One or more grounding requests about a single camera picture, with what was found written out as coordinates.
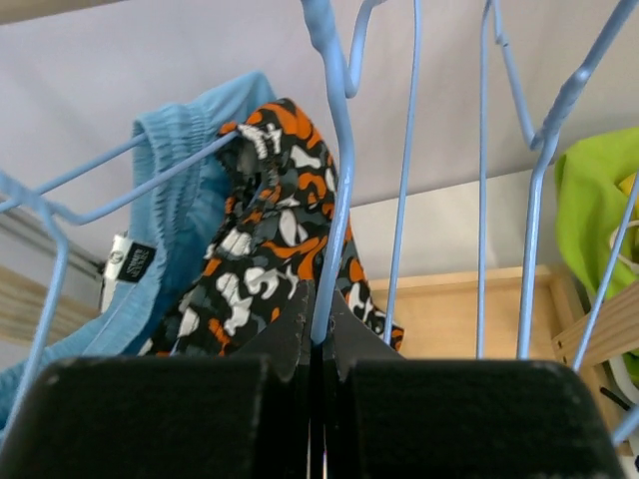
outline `white wall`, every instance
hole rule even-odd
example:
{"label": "white wall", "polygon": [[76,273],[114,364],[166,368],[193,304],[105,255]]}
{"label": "white wall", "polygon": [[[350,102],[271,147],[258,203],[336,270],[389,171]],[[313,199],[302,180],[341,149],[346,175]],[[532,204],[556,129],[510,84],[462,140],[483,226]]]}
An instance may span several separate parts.
{"label": "white wall", "polygon": [[[488,268],[523,264],[530,171],[488,180]],[[544,179],[537,263],[559,263],[554,240],[556,210],[551,168]],[[406,201],[400,276],[477,270],[479,182],[411,195]],[[390,275],[397,200],[350,211],[366,274]]]}
{"label": "white wall", "polygon": [[[540,126],[559,87],[583,60],[616,0],[501,2],[503,22]],[[359,1],[332,2],[349,48]],[[349,102],[356,144],[353,204],[396,197],[412,46],[412,2],[392,0],[371,17],[360,91]],[[479,25],[483,2],[422,2],[413,193],[477,178]],[[334,155],[320,56],[302,4],[291,0],[135,0],[0,26],[0,169],[40,184],[124,142],[135,117],[167,102],[188,102],[222,82],[261,69],[276,92],[296,100]],[[562,130],[575,140],[639,123],[639,13],[601,62]],[[531,168],[501,55],[489,56],[492,175]],[[124,155],[51,198],[86,212],[131,183]],[[126,209],[71,231],[104,255]]]}

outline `white ceiling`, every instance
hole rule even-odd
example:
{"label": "white ceiling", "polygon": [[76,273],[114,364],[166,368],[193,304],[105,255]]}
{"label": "white ceiling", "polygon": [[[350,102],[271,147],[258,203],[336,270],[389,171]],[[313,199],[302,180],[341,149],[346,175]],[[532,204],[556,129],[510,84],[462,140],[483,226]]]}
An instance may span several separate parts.
{"label": "white ceiling", "polygon": [[[346,48],[359,0],[333,0]],[[583,59],[615,0],[503,1],[503,21],[523,90],[539,125]],[[423,46],[410,191],[477,178],[479,0],[422,2]],[[350,101],[356,141],[353,203],[396,196],[412,45],[412,2],[377,7],[368,28],[361,88]],[[576,139],[639,124],[639,13],[601,62],[563,132]],[[296,100],[336,154],[320,56],[300,1],[131,0],[0,27],[0,168],[29,186],[124,142],[137,114],[261,69]],[[499,51],[491,50],[489,164],[495,176],[530,168]],[[79,212],[131,183],[123,155],[50,198]],[[73,229],[104,254],[128,211]]]}

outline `orange and black patterned fabric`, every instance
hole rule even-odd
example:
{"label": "orange and black patterned fabric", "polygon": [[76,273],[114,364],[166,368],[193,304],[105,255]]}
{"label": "orange and black patterned fabric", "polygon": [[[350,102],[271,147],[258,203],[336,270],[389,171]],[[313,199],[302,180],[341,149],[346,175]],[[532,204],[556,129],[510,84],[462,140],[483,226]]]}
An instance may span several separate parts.
{"label": "orange and black patterned fabric", "polygon": [[[147,354],[228,355],[278,319],[299,281],[319,281],[332,220],[336,171],[320,133],[291,100],[254,111],[220,134],[230,176],[226,218],[203,273],[161,321]],[[350,310],[379,336],[385,314],[370,289],[348,225],[336,281]],[[393,326],[391,346],[403,330]]]}

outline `wooden frame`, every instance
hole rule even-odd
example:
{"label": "wooden frame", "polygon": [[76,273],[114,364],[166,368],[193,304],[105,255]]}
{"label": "wooden frame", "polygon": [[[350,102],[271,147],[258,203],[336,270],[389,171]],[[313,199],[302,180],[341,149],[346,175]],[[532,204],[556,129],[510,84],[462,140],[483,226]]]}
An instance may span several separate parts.
{"label": "wooden frame", "polygon": [[[48,288],[0,266],[0,338],[31,344]],[[100,311],[62,295],[47,343],[51,344],[100,315]]]}
{"label": "wooden frame", "polygon": [[[487,358],[515,357],[521,274],[521,267],[486,272]],[[539,266],[535,279],[530,357],[570,364],[587,317],[572,277],[565,268]],[[401,278],[397,284],[395,321],[406,329],[402,354],[410,358],[473,358],[476,282],[476,272]],[[385,307],[388,281],[372,281],[371,287],[375,303]],[[629,289],[602,308],[600,326],[595,328],[591,351],[580,370],[611,430],[619,424],[623,411],[600,392],[601,387],[611,389],[601,362],[618,354],[620,348],[637,347],[639,294],[636,287]],[[623,444],[619,453],[630,455],[628,444]]]}

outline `clothes drying rack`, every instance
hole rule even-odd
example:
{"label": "clothes drying rack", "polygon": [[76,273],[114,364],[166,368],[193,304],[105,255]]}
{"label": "clothes drying rack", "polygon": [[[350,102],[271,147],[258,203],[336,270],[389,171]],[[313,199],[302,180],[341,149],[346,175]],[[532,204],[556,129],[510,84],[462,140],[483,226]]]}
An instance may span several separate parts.
{"label": "clothes drying rack", "polygon": [[[334,219],[330,227],[328,244],[325,253],[319,288],[317,293],[316,308],[314,311],[311,339],[314,344],[321,344],[326,337],[328,315],[332,299],[334,282],[339,266],[341,245],[346,230],[352,182],[354,176],[354,141],[346,104],[347,98],[355,96],[361,76],[361,64],[365,42],[368,19],[373,8],[385,0],[364,0],[357,15],[350,48],[349,63],[346,61],[335,28],[335,21],[329,0],[302,0],[304,18],[309,29],[311,42],[320,53],[325,70],[326,90],[328,105],[332,121],[336,130],[339,151],[339,181],[337,187],[337,199]],[[479,141],[479,225],[478,225],[478,293],[477,293],[477,336],[476,357],[481,359],[484,350],[484,324],[485,324],[485,282],[486,282],[486,181],[487,181],[487,56],[488,56],[488,19],[492,12],[494,23],[494,41],[499,45],[505,68],[508,74],[511,93],[519,119],[522,135],[526,146],[532,151],[539,151],[539,158],[534,166],[530,180],[528,197],[528,211],[526,220],[526,235],[523,258],[523,278],[520,299],[519,328],[517,338],[517,358],[527,359],[530,346],[534,270],[537,255],[537,242],[539,233],[539,217],[541,209],[541,191],[543,176],[557,148],[557,141],[561,127],[570,114],[576,101],[600,60],[621,30],[624,22],[633,12],[639,0],[620,0],[612,14],[604,24],[601,32],[593,43],[581,65],[574,71],[561,87],[552,107],[543,121],[541,128],[535,130],[527,111],[521,85],[519,83],[517,69],[513,60],[508,37],[503,29],[499,0],[487,0],[481,19],[481,50],[480,50],[480,141]],[[414,124],[414,105],[417,88],[417,71],[421,43],[420,2],[414,0],[414,50],[410,84],[410,96],[408,105],[408,118],[402,162],[401,183],[397,208],[394,246],[392,253],[388,308],[386,316],[386,328],[384,340],[390,340],[390,325],[393,318],[395,303],[395,291],[397,285],[399,257],[401,252],[401,235],[407,192],[407,179],[410,162],[411,139]],[[188,160],[157,175],[152,180],[142,184],[125,195],[113,200],[96,210],[84,214],[75,213],[64,205],[46,200],[43,195],[64,185],[83,174],[109,162],[122,153],[134,148],[144,141],[144,135],[132,138],[129,142],[101,155],[95,160],[73,170],[59,178],[51,180],[37,188],[29,189],[17,180],[0,171],[0,191],[9,197],[9,200],[0,205],[0,213],[10,209],[24,206],[37,214],[44,228],[55,241],[57,246],[56,261],[53,268],[51,284],[46,296],[40,322],[31,347],[31,352],[26,363],[14,408],[7,423],[11,427],[21,407],[24,396],[33,383],[39,370],[39,363],[46,338],[55,313],[57,302],[60,298],[65,270],[69,258],[69,242],[57,224],[57,218],[67,223],[80,226],[93,222],[134,199],[149,192],[151,189],[165,182],[172,176],[201,161],[216,149],[226,144],[234,137],[229,134],[221,137],[209,146],[196,153]],[[631,218],[632,209],[639,193],[639,182],[635,181],[632,193],[625,209],[620,231],[626,230]],[[620,251],[623,235],[617,235],[610,259],[594,300],[592,311],[585,328],[585,332],[579,344],[572,368],[577,371],[582,363],[589,338],[593,332],[597,315],[603,303],[604,294],[610,281],[616,258]],[[639,426],[639,406],[635,405],[622,423],[612,434],[612,443],[618,445],[624,441],[635,428]]]}

